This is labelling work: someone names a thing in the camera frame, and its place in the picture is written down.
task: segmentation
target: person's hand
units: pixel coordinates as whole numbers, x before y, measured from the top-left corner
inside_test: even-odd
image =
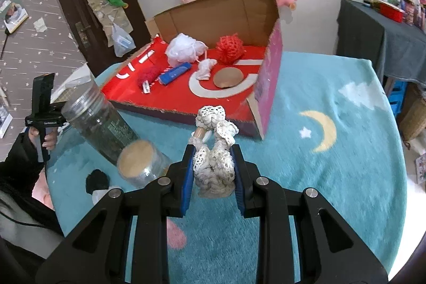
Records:
[[[28,131],[28,137],[34,146],[36,146],[35,139],[38,136],[39,136],[38,130],[34,127],[30,127]],[[52,151],[55,148],[57,141],[58,141],[58,129],[54,128],[50,134],[46,135],[42,146]]]

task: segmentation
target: glass jar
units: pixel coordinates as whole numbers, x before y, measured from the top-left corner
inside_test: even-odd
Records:
[[[74,88],[62,115],[111,164],[139,139],[94,81]]]
[[[138,189],[165,176],[171,160],[149,141],[139,140],[120,154],[117,169],[120,176]]]

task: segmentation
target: paper poster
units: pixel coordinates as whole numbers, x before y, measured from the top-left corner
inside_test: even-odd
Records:
[[[18,3],[11,3],[6,12],[4,24],[13,33],[28,18],[27,11]]]

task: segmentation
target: gray tablecloth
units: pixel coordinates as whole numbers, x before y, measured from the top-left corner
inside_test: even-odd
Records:
[[[415,26],[397,23],[361,3],[342,0],[337,55],[369,59],[383,76],[426,87],[426,35]]]

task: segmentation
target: red fuzzy toy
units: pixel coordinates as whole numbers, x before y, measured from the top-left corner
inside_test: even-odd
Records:
[[[241,58],[245,52],[243,42],[238,37],[238,34],[220,38],[216,45],[216,50],[219,53],[219,61],[228,65],[233,64],[237,59]]]
[[[138,86],[141,90],[143,89],[143,84],[145,81],[148,81],[149,84],[153,83],[157,77],[159,77],[162,74],[163,70],[161,70],[159,67],[157,67],[156,65],[150,67],[150,68],[145,68],[144,70],[142,70],[139,73],[138,76]]]

